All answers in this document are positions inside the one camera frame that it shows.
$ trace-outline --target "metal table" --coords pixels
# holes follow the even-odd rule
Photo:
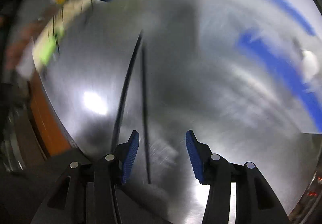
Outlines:
[[[41,75],[66,137],[97,159],[110,151],[124,80],[143,30],[144,58],[140,47],[120,124],[120,143],[132,130],[140,133],[138,155],[124,189],[172,223],[201,223],[207,202],[209,187],[194,178],[186,151],[189,129],[229,162],[253,161],[287,213],[302,196],[317,163],[321,141],[302,134],[286,111],[289,101],[296,100],[263,67],[236,51],[233,40],[223,39],[231,27],[219,25],[229,15],[220,8],[220,1],[209,8],[195,0],[94,3],[66,31],[59,54]],[[307,116],[301,105],[297,112]]]

